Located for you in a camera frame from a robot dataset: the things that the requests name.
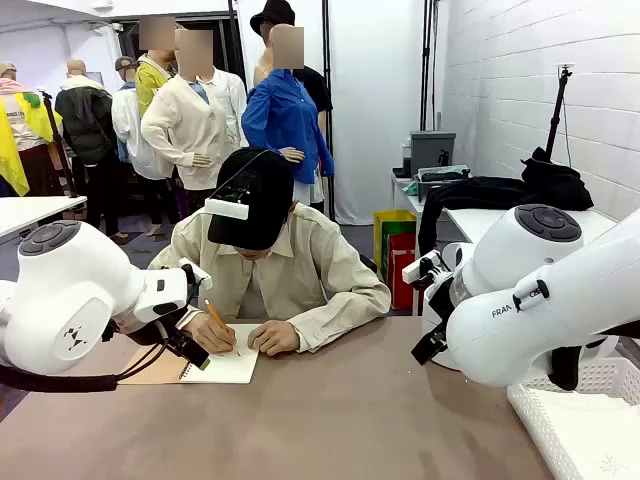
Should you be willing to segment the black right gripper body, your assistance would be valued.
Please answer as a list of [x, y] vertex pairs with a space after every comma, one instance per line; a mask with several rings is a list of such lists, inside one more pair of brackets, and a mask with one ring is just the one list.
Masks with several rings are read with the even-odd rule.
[[429, 330], [446, 323], [454, 310], [450, 298], [453, 278], [454, 274], [451, 272], [427, 275], [431, 283], [424, 292], [424, 320]]

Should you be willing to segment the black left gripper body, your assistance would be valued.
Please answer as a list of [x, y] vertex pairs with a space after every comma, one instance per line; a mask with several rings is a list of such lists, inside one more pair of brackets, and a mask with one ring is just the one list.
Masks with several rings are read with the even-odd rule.
[[185, 353], [192, 344], [192, 336], [176, 326], [177, 320], [173, 315], [165, 315], [160, 318], [168, 336], [168, 347], [174, 353]]

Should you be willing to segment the person's right hand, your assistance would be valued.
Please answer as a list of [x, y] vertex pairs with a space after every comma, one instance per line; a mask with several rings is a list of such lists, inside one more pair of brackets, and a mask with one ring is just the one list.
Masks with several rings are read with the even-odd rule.
[[231, 352], [237, 344], [233, 329], [225, 329], [211, 315], [203, 312], [195, 314], [184, 330], [210, 354]]

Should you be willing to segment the person's left hand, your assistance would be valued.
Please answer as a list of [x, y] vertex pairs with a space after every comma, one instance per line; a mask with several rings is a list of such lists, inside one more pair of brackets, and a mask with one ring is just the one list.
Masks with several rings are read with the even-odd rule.
[[273, 357], [298, 350], [300, 338], [288, 321], [269, 320], [249, 334], [247, 343], [249, 348]]

